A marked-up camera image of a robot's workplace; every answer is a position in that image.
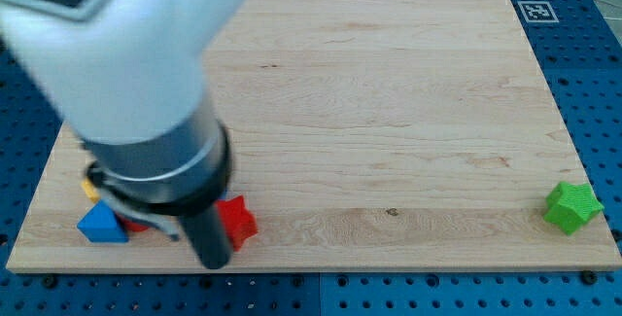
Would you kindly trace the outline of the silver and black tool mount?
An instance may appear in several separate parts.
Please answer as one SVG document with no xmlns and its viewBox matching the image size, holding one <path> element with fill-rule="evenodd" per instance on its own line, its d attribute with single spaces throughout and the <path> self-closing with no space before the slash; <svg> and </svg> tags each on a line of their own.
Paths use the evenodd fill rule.
<svg viewBox="0 0 622 316">
<path fill-rule="evenodd" d="M 94 156 L 85 174 L 105 202 L 173 239 L 185 233 L 179 218 L 215 204 L 232 173 L 228 132 L 209 95 L 154 137 L 84 143 Z"/>
</svg>

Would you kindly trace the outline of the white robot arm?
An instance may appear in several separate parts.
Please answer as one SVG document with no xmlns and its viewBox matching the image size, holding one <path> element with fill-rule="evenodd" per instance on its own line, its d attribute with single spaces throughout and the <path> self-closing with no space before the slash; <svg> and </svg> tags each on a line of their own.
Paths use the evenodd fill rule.
<svg viewBox="0 0 622 316">
<path fill-rule="evenodd" d="M 1 0 L 14 58 L 92 154 L 114 211 L 226 265 L 232 148 L 202 54 L 245 0 Z"/>
</svg>

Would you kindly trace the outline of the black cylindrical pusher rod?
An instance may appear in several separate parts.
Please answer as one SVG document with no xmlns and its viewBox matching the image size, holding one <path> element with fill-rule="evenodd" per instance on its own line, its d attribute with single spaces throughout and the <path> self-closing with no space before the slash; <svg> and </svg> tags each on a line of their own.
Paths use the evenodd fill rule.
<svg viewBox="0 0 622 316">
<path fill-rule="evenodd" d="M 181 227 L 201 264 L 220 269 L 228 264 L 233 249 L 215 204 L 179 218 Z"/>
</svg>

